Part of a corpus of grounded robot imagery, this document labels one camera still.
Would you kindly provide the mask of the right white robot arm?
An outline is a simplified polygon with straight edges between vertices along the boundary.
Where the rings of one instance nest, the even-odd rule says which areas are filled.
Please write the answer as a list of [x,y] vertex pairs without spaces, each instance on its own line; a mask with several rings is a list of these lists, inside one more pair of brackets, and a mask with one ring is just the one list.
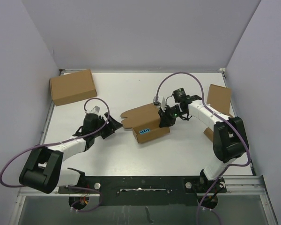
[[214,157],[201,171],[199,186],[210,191],[216,185],[215,180],[233,162],[248,149],[244,123],[239,117],[230,117],[203,103],[198,95],[187,95],[183,88],[172,93],[175,105],[167,105],[163,97],[156,96],[153,104],[159,107],[160,128],[172,127],[177,118],[189,120],[197,118],[213,132]]

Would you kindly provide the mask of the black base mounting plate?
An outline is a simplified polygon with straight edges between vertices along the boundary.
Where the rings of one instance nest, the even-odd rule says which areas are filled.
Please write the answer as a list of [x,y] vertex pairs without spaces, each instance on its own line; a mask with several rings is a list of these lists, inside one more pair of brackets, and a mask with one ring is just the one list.
[[86,176],[75,189],[58,190],[70,195],[69,204],[77,201],[79,205],[88,197],[75,198],[75,194],[99,194],[101,206],[195,206],[207,194],[203,203],[214,207],[217,194],[226,192],[223,178],[214,182],[200,176]]

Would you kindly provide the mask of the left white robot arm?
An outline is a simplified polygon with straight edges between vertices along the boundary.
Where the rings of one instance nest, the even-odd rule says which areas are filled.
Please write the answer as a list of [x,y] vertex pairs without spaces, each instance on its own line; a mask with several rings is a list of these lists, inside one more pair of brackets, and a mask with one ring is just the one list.
[[69,186],[76,193],[83,191],[86,187],[86,181],[82,178],[85,173],[73,168],[63,169],[62,163],[90,149],[97,137],[105,139],[122,127],[108,113],[87,113],[83,125],[70,137],[70,141],[31,151],[20,173],[20,184],[46,194],[62,186]]

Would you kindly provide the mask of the blue plastic rack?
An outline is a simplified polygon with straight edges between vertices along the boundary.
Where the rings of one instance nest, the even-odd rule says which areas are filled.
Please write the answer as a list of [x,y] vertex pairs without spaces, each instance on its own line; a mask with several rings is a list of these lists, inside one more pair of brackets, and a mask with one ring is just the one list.
[[149,128],[146,128],[146,129],[140,130],[140,131],[139,131],[139,134],[140,134],[140,135],[143,135],[143,134],[147,134],[147,133],[149,133],[149,132],[150,132],[150,129],[149,129]]

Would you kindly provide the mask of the aluminium table frame rail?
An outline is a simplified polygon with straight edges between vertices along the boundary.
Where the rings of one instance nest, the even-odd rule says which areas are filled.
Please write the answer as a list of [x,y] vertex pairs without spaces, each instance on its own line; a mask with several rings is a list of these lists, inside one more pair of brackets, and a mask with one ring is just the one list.
[[[183,87],[190,94],[207,92],[211,84],[223,86],[220,73],[195,73],[194,76],[167,73],[95,73],[93,75],[102,111],[120,119],[128,109],[147,104],[156,93],[169,95]],[[131,130],[120,129],[106,140],[97,140],[86,153],[65,162],[88,175],[137,177],[156,175],[195,175],[211,159],[211,142],[203,134],[198,120],[179,121],[171,133],[138,144]],[[214,212],[201,210],[201,225],[274,225],[276,219],[264,180],[254,176],[249,167],[230,168],[225,177],[227,191],[218,195]],[[96,208],[98,195],[91,198],[91,212],[72,212],[67,195],[53,191],[42,194],[24,187],[18,196],[16,216],[11,224],[19,225],[193,225],[196,206],[190,203],[164,206],[120,206]]]

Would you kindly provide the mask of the cardboard box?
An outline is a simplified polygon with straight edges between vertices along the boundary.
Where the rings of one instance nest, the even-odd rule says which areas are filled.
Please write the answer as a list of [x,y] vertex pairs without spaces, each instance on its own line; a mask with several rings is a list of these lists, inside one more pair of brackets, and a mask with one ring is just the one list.
[[97,97],[90,69],[50,79],[51,97],[56,106]]
[[230,88],[211,84],[208,90],[207,104],[225,115],[230,115],[231,95]]
[[233,118],[231,114],[222,114],[222,113],[215,113],[211,114],[208,120],[208,128],[205,129],[203,132],[204,135],[211,141],[213,142],[213,137],[214,137],[214,125],[216,122],[223,122],[223,120],[229,120],[229,118]]
[[[153,104],[143,105],[121,113],[121,123],[125,129],[131,129],[137,143],[146,143],[170,133],[169,127],[160,128],[159,107]],[[139,131],[149,128],[150,132],[140,135]]]

